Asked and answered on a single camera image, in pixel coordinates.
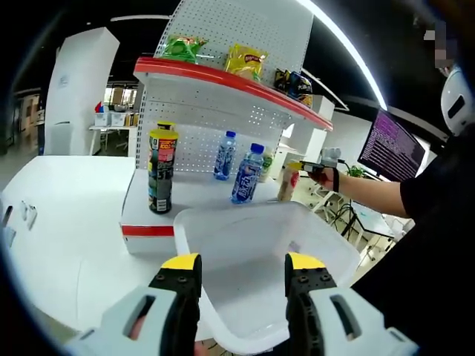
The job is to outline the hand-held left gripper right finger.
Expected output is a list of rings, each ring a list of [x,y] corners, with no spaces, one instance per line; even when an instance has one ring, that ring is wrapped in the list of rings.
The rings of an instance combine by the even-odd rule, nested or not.
[[[384,325],[384,315],[351,288],[338,287],[320,260],[285,256],[288,355],[417,355],[419,346]]]

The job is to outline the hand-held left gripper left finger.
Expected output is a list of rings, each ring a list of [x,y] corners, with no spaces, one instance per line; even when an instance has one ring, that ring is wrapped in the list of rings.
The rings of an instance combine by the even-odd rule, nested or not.
[[[107,309],[99,327],[71,339],[67,354],[194,355],[201,290],[201,256],[173,257]]]

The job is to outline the person's right hand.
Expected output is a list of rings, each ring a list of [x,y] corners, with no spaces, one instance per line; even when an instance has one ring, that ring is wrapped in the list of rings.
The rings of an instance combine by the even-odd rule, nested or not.
[[[309,174],[309,177],[329,191],[339,190],[339,174],[335,168],[325,167],[320,174]]]

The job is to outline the person's left hand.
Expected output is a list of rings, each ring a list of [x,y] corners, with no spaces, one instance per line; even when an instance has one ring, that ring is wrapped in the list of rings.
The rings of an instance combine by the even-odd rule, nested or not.
[[[224,355],[226,351],[212,339],[196,341],[194,356]]]

